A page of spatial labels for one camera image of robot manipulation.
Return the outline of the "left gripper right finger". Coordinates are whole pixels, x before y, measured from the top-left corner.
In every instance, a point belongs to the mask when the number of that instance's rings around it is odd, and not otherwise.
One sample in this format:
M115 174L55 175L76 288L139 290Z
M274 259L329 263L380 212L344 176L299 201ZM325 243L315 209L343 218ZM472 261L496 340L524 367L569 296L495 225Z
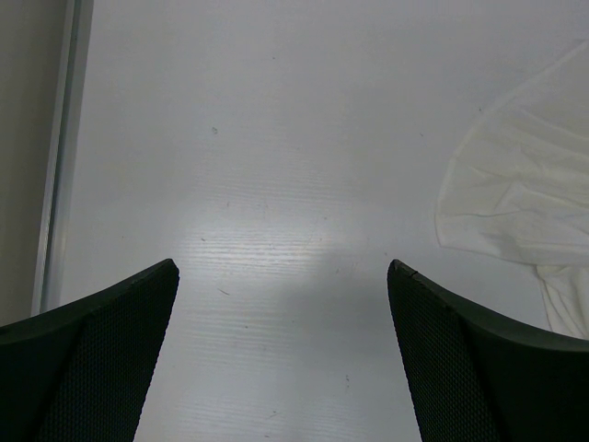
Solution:
M394 260L392 320L423 441L585 441L588 342L513 320Z

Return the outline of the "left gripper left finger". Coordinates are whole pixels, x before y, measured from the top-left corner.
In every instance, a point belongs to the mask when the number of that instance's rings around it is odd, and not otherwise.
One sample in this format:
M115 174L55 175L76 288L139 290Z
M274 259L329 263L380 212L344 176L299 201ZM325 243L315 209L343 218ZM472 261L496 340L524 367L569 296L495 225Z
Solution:
M2 327L2 440L132 441L178 287L166 259Z

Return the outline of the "white skirt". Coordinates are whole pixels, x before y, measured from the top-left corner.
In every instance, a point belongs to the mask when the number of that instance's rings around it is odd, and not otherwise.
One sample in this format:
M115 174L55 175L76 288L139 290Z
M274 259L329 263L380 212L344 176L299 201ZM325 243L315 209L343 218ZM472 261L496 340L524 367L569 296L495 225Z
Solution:
M588 45L499 99L453 154L438 242L531 266L550 328L588 335Z

